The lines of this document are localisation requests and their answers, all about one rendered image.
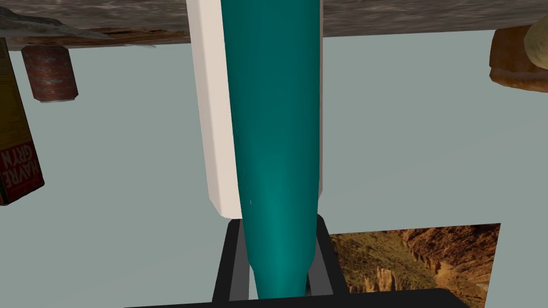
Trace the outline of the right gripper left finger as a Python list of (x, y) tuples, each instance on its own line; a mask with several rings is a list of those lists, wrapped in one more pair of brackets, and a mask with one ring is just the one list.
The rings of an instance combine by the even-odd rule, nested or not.
[(229, 219), (212, 300), (249, 299), (221, 0), (186, 0), (209, 198)]

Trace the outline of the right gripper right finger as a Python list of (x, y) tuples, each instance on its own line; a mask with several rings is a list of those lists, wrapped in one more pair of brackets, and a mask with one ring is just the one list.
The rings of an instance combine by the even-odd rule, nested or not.
[[(319, 0), (319, 196), (323, 192), (323, 5), (324, 0)], [(316, 251), (308, 282), (312, 296), (348, 293), (325, 221), (320, 215), (317, 215)]]

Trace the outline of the teal bottle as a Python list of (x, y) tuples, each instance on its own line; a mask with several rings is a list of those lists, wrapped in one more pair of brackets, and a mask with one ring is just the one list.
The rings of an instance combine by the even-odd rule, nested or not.
[(259, 299), (305, 294), (315, 256), (321, 0), (220, 0), (247, 255)]

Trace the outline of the red rusty can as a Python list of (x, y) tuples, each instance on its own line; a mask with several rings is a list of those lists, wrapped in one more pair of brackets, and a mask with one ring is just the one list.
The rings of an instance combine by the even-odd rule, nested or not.
[(41, 103), (68, 102), (78, 96), (69, 50), (29, 45), (21, 50), (33, 97)]

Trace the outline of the yellow and red box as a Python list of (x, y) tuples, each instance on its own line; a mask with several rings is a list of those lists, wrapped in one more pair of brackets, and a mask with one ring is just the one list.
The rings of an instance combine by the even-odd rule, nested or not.
[(5, 38), (0, 37), (0, 206), (44, 186)]

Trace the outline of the brown bread loaf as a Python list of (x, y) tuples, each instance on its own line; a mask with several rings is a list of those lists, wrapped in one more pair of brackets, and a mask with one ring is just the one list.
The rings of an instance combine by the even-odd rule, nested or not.
[(505, 87), (548, 93), (548, 70), (527, 57), (524, 37), (529, 25), (497, 29), (490, 50), (490, 78)]

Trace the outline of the pale yellow round object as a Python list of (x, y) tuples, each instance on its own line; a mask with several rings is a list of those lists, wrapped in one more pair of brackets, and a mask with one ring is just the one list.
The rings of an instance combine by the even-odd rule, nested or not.
[(530, 26), (524, 37), (524, 49), (534, 65), (548, 70), (548, 15)]

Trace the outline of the rocky landscape wall picture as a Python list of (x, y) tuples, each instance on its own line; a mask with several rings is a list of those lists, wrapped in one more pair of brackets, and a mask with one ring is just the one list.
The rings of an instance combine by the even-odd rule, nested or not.
[(485, 308), (500, 224), (333, 234), (351, 293), (443, 288)]

